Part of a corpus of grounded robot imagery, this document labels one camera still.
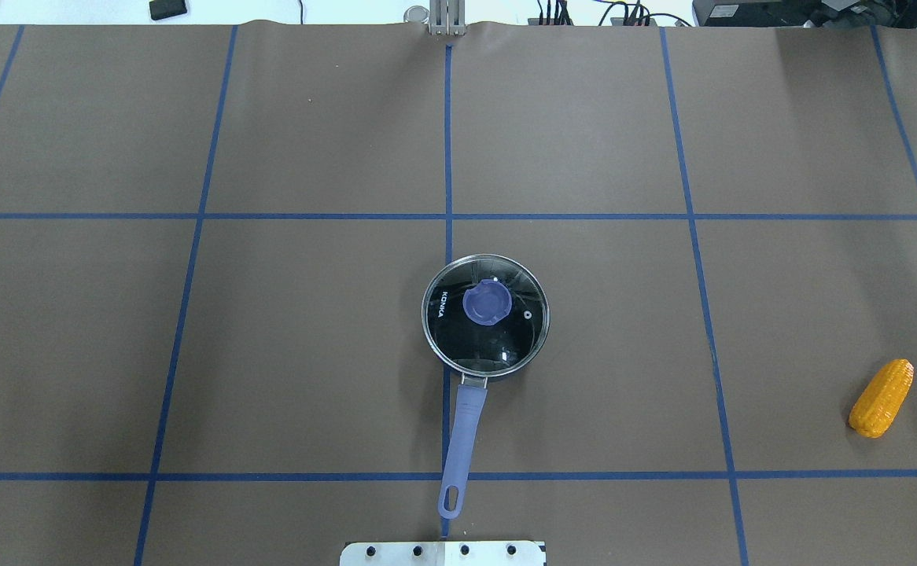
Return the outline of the aluminium frame post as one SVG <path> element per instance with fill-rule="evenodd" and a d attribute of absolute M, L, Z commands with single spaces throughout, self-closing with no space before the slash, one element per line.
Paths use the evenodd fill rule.
<path fill-rule="evenodd" d="M 435 36 L 463 36 L 466 26 L 465 0 L 429 1 L 429 34 Z"/>

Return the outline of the small black phone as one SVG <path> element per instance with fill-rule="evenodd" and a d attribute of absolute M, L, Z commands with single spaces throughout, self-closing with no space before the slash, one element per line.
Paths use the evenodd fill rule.
<path fill-rule="evenodd" d="M 149 17 L 152 21 L 161 21 L 188 12 L 186 0 L 150 0 L 147 2 Z"/>

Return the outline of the glass lid with blue knob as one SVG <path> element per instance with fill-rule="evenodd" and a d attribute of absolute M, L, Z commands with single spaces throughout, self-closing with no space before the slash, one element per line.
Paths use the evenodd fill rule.
<path fill-rule="evenodd" d="M 550 304 L 534 273 L 519 262 L 466 255 L 429 281 L 422 329 L 431 351 L 455 372 L 502 380 L 541 352 Z"/>

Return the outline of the dark blue saucepan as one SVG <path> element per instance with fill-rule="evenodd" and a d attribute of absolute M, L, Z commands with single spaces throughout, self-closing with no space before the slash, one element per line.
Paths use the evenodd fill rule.
<path fill-rule="evenodd" d="M 440 518 L 459 518 L 488 385 L 529 366 L 550 330 L 550 302 L 527 267 L 497 254 L 466 255 L 444 266 L 422 297 L 431 351 L 461 376 L 438 492 Z"/>

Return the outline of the white pedestal column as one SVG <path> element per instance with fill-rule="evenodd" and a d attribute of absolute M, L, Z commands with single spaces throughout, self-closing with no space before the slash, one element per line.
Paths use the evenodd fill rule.
<path fill-rule="evenodd" d="M 543 542 L 402 541 L 344 546 L 340 565 L 546 565 Z"/>

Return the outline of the yellow plastic corn cob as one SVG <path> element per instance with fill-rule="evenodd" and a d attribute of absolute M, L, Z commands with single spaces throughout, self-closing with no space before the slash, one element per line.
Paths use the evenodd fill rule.
<path fill-rule="evenodd" d="M 859 395 L 848 416 L 848 426 L 871 439 L 882 437 L 896 421 L 914 383 L 915 367 L 905 358 L 887 362 Z"/>

